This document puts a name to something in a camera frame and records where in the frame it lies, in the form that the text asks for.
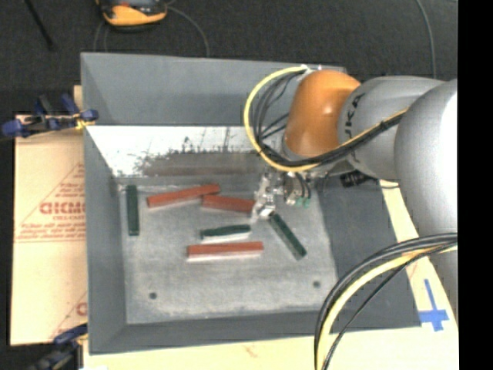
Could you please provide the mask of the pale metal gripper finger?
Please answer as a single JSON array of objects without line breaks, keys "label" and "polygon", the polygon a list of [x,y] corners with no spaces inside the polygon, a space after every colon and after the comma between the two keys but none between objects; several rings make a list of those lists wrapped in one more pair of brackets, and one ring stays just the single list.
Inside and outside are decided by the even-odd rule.
[{"label": "pale metal gripper finger", "polygon": [[251,223],[255,224],[258,220],[268,220],[275,213],[275,205],[272,203],[256,203],[251,214]]},{"label": "pale metal gripper finger", "polygon": [[255,205],[257,207],[273,204],[273,192],[271,188],[270,178],[267,176],[262,176],[260,178],[259,186],[255,192]]}]

